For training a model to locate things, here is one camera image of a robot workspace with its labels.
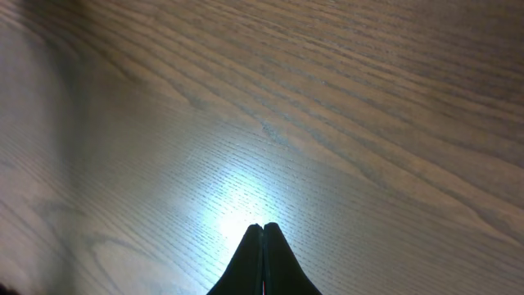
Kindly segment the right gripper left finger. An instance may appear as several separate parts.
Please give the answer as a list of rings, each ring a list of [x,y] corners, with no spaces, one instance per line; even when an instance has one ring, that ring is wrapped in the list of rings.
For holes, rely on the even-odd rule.
[[[263,229],[249,225],[232,259],[208,295],[263,294]]]

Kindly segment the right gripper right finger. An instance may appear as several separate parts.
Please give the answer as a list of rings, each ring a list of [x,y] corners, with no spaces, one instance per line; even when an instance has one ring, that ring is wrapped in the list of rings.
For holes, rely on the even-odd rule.
[[[277,223],[264,226],[264,295],[321,295],[300,267]]]

